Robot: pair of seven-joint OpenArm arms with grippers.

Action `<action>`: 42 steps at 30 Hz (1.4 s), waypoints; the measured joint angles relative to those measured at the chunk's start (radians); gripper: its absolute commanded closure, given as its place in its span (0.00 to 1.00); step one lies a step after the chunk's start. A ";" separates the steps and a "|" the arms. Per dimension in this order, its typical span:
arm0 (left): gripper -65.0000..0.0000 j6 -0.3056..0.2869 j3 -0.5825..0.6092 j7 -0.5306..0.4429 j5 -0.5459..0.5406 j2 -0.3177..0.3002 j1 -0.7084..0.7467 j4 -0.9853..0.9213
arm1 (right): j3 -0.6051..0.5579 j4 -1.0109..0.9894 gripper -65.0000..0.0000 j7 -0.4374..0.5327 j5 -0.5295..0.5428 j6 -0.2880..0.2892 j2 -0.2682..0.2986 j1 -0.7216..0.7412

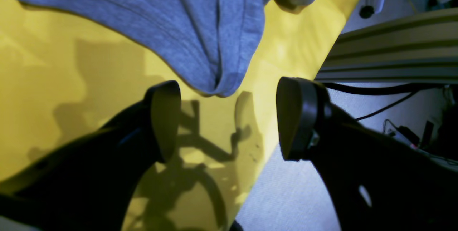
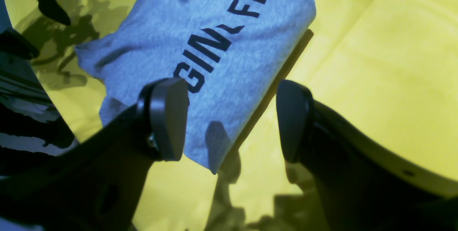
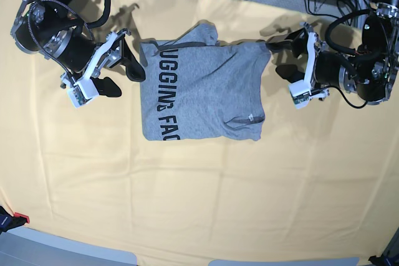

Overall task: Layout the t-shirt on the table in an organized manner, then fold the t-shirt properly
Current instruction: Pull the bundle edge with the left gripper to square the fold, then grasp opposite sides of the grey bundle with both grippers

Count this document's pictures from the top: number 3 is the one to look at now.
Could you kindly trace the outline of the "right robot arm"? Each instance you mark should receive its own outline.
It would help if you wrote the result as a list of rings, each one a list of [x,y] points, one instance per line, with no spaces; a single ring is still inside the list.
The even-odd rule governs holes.
[[[104,0],[102,15],[93,22],[80,17],[69,4],[72,0],[22,0],[11,36],[27,54],[40,53],[63,69],[60,86],[74,105],[81,107],[98,96],[121,97],[120,87],[102,69],[118,65],[132,82],[144,82],[145,71],[132,54],[126,36],[130,30],[109,32],[97,42],[93,29],[102,27],[110,17],[111,0]]]

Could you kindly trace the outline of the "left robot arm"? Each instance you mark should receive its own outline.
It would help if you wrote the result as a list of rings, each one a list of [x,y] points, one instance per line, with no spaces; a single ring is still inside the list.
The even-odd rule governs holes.
[[[303,72],[296,65],[279,65],[276,73],[289,82],[297,109],[313,99],[324,100],[331,89],[341,95],[355,93],[365,105],[389,100],[398,74],[398,0],[368,0],[366,8],[344,15],[331,24],[321,40],[304,23],[298,31],[269,39],[271,52],[289,50],[294,57],[307,55]],[[365,16],[362,43],[357,48],[332,40],[333,30],[355,17]]]

